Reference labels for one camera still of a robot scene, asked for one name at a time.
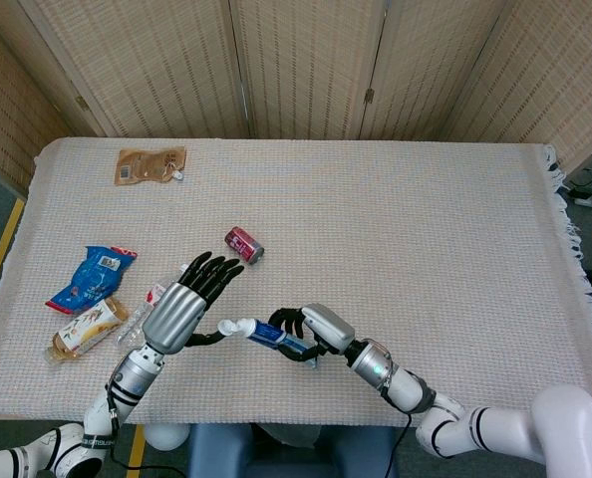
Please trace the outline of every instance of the brown snack pouch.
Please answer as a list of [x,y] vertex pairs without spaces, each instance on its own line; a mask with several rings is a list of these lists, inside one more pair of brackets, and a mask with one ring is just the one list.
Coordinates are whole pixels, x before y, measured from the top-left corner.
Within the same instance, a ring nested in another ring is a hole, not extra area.
[[172,147],[161,151],[122,149],[119,152],[115,185],[141,181],[168,182],[175,171],[185,167],[185,148]]

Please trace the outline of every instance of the soda can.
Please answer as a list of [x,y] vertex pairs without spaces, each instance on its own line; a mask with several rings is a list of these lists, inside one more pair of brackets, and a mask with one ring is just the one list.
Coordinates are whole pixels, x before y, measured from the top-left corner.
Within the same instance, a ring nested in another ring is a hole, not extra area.
[[240,227],[233,227],[225,236],[225,242],[248,264],[254,264],[265,252],[263,246]]

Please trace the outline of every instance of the barcode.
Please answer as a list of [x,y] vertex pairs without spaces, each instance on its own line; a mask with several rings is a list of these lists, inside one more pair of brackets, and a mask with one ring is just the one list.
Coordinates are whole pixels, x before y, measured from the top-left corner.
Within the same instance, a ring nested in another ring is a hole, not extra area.
[[113,259],[112,257],[102,256],[102,258],[99,260],[99,265],[116,271],[119,269],[121,261],[119,259]]

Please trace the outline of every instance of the toothpaste tube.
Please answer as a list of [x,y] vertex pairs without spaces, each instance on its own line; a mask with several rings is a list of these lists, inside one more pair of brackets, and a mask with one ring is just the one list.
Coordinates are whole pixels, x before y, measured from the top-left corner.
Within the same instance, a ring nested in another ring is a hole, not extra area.
[[[257,321],[256,319],[240,319],[236,322],[230,320],[220,321],[218,331],[224,336],[244,336],[271,349],[278,349],[278,346],[287,346],[292,351],[303,353],[314,347],[296,336],[286,333],[277,327],[270,326]],[[306,361],[312,368],[316,368],[316,358]]]

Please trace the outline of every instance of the robotic arm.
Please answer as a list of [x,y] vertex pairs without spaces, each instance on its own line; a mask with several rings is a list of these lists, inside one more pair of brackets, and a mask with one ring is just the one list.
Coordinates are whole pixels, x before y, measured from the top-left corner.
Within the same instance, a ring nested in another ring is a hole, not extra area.
[[97,475],[120,426],[161,372],[164,356],[195,344],[190,340],[204,313],[225,286],[243,271],[238,260],[211,253],[198,256],[172,284],[144,323],[146,344],[130,352],[115,368],[84,417],[83,427],[68,423],[29,445],[0,451],[1,478],[34,478],[50,470],[58,478]]
[[557,385],[541,391],[530,411],[492,407],[465,410],[435,392],[417,375],[393,362],[383,346],[355,340],[354,329],[320,304],[300,310],[281,309],[270,324],[302,336],[302,324],[314,333],[317,346],[302,355],[279,348],[289,359],[310,359],[329,352],[342,355],[348,367],[403,413],[426,412],[416,432],[428,453],[452,458],[486,450],[546,465],[551,478],[592,478],[592,397],[582,388]]

